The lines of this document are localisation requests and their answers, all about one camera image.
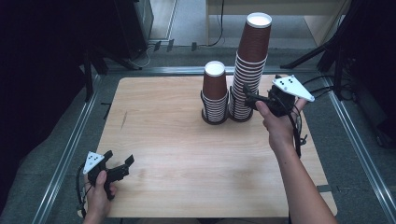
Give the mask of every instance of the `wooden tabletop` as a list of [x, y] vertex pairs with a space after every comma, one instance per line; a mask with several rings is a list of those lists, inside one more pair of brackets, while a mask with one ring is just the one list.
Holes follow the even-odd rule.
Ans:
[[[260, 92], [274, 76], [262, 76]], [[227, 77], [228, 86], [233, 77]], [[287, 217], [288, 204], [268, 132], [251, 120], [209, 125], [201, 117], [203, 77], [127, 77], [120, 81], [97, 149], [107, 168], [135, 162], [116, 182], [110, 217]], [[302, 161], [327, 185], [303, 115]], [[321, 193], [337, 213], [332, 194]]]

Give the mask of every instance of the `person's left hand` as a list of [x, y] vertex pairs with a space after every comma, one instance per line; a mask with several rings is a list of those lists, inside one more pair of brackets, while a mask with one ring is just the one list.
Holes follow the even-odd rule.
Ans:
[[[90, 184], [88, 176], [84, 176], [85, 190], [88, 191], [88, 211], [84, 223], [101, 223], [110, 212], [111, 203], [107, 198], [104, 188], [106, 178], [106, 171], [101, 171], [96, 178], [94, 187]], [[116, 195], [117, 188], [112, 183], [110, 184], [110, 191], [111, 195]]]

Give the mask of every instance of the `white triangular marker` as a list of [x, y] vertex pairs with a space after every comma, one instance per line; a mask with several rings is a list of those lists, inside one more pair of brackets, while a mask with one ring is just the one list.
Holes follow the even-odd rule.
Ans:
[[314, 102], [315, 97], [297, 80], [294, 75], [289, 77], [275, 78], [274, 85], [280, 88], [283, 92], [304, 98], [309, 102]]
[[85, 160], [85, 166], [82, 173], [84, 175], [87, 174], [93, 167], [95, 167], [95, 165], [97, 165], [104, 158], [105, 157], [100, 154], [94, 152], [88, 152], [87, 160]]

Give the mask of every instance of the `hand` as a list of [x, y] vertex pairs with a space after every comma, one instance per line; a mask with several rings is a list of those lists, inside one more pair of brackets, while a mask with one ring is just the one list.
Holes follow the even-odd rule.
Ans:
[[[305, 99], [299, 99], [295, 107], [293, 108], [294, 113], [291, 113], [294, 120], [296, 119], [296, 114], [303, 109], [306, 104]], [[273, 113], [271, 113], [268, 106], [262, 102], [256, 102], [257, 109], [264, 118], [262, 124], [267, 128], [269, 132], [269, 143], [271, 149], [277, 154], [282, 150], [289, 150], [294, 148], [293, 144], [293, 127], [291, 125], [288, 116], [283, 116], [277, 118]]]
[[[86, 183], [85, 190], [88, 190], [88, 211], [84, 223], [101, 223], [110, 212], [111, 203], [107, 198], [104, 188], [106, 178], [106, 171], [101, 171], [96, 178], [94, 187], [90, 184], [88, 177], [86, 175], [84, 176]], [[110, 191], [112, 195], [116, 195], [117, 188], [112, 183], [110, 184]]]

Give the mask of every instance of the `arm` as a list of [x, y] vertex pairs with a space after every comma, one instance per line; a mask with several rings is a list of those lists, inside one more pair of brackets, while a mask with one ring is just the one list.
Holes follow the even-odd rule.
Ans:
[[[296, 107], [301, 111], [305, 104], [306, 101], [300, 99]], [[295, 152], [289, 118], [277, 118], [264, 102], [257, 102], [256, 106], [269, 132], [269, 143], [279, 164], [293, 223], [336, 223]]]
[[[106, 171], [101, 171], [96, 178], [95, 187], [91, 186], [88, 177], [85, 175], [85, 189], [88, 190], [88, 211], [84, 219], [84, 224], [102, 223], [107, 214], [110, 212], [110, 201], [107, 198], [104, 184], [106, 182]], [[116, 194], [117, 189], [110, 184], [112, 195]]]

